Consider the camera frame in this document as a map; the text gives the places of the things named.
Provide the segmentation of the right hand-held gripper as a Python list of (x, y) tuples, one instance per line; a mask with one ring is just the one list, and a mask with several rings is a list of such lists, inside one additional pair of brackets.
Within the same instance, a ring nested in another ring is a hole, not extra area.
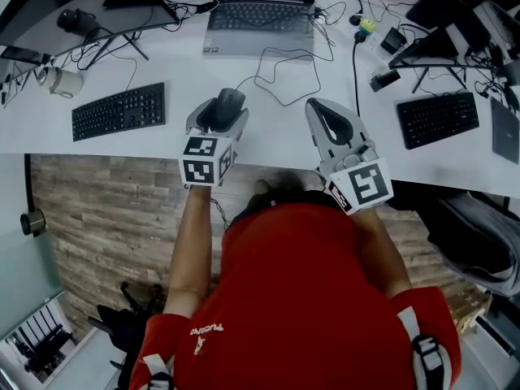
[(373, 208), (394, 196), (387, 162), (377, 154), (372, 140), (363, 141), (355, 149), (343, 149), (334, 157), (338, 145), (349, 145), (355, 135), (364, 132), (356, 113), (338, 102), (311, 97), (305, 104), (305, 116), (323, 160), (318, 173), (347, 215)]

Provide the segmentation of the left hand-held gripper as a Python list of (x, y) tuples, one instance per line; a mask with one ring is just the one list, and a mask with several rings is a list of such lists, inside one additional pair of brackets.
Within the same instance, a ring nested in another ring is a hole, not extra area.
[(206, 100), (186, 119), (185, 146), (179, 160), (184, 184), (219, 186), (235, 162), (236, 144), (248, 122), (249, 109), (244, 108), (237, 116), (232, 135), (208, 133), (214, 121), (216, 102), (216, 97)]

